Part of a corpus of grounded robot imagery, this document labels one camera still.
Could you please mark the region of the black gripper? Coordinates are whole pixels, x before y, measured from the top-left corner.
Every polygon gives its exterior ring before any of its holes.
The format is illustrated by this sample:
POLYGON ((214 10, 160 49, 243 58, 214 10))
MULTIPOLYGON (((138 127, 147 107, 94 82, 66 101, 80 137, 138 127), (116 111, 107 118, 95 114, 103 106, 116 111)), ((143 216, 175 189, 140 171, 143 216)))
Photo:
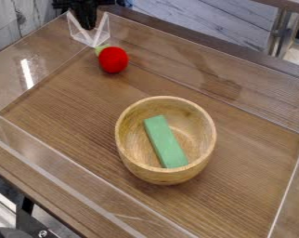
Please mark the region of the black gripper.
POLYGON ((116 0, 52 0, 55 8, 74 8, 79 23, 86 30, 94 30, 96 27, 96 8, 115 3, 116 0))

